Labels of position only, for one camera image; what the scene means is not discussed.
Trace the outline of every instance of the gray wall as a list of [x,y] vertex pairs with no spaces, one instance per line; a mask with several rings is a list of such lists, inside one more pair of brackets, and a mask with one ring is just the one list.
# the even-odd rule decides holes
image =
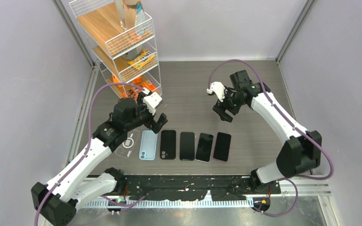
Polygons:
[[[71,0],[62,2],[74,18]],[[275,59],[304,3],[142,0],[154,21],[161,60]]]
[[343,225],[362,225],[362,1],[317,1],[281,66],[298,120],[334,161]]
[[90,66],[50,0],[0,1],[0,225],[64,167]]

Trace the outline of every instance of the smartphone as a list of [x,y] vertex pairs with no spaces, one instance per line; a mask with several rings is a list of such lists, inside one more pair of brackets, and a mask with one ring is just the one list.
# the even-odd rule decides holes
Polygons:
[[175,130],[162,130],[160,139],[160,158],[175,159]]
[[142,132],[142,140],[140,147],[141,160],[154,160],[156,157],[157,134],[151,130]]
[[193,161],[195,159],[195,134],[182,132],[180,134],[180,160]]
[[196,156],[197,161],[209,162],[212,153],[213,135],[201,133],[197,143]]
[[216,145],[214,146],[213,159],[218,161],[228,161],[230,154],[231,135],[217,133]]

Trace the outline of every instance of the shelf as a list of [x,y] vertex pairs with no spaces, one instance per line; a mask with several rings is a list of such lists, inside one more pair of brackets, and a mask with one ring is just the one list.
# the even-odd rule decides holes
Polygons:
[[109,56],[102,50],[101,47],[96,46],[95,48],[93,48],[93,52],[105,64],[105,66],[113,74],[115,74],[115,76],[122,82],[128,83],[158,65],[157,53],[152,53],[152,54],[155,54],[154,58],[138,70],[138,69],[134,68],[134,65],[140,63],[141,60],[136,62],[134,65],[129,65],[128,64],[129,60],[123,59],[122,57],[118,57],[118,58],[114,59],[114,63],[113,63],[113,60],[109,58]]
[[[107,84],[113,82],[112,73],[109,71],[108,68],[101,70],[101,72],[102,72],[102,76],[105,79]],[[142,80],[142,82],[145,82],[148,80],[151,81],[156,87],[154,90],[152,90],[152,92],[157,92],[159,95],[162,95],[162,87],[160,86],[159,82],[157,82],[157,80],[150,73],[146,73],[146,74],[142,75],[141,80]],[[120,98],[123,98],[124,89],[125,89],[125,91],[132,89],[132,87],[130,87],[130,86],[124,86],[124,88],[123,88],[123,87],[119,87],[117,85],[110,86],[110,88],[112,88],[112,90]]]
[[146,13],[143,23],[124,31],[120,26],[115,3],[110,2],[76,0],[70,3],[70,7],[81,26],[113,59],[154,38],[155,33],[152,18]]

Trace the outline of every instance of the light blue phone case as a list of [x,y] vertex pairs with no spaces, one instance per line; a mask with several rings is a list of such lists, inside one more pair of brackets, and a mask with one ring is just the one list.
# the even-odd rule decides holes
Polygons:
[[154,160],[156,157],[157,134],[151,130],[142,132],[140,159]]

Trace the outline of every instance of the black smartphone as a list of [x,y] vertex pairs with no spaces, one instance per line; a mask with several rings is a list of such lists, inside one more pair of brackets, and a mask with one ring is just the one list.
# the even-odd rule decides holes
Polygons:
[[216,145],[214,146],[213,159],[218,161],[228,161],[230,154],[231,135],[217,133]]
[[193,161],[195,159],[195,134],[182,132],[180,134],[180,160]]
[[160,158],[175,159],[175,130],[162,130],[160,139]]
[[210,154],[212,153],[213,135],[201,133],[197,143],[196,156],[197,161],[210,161]]

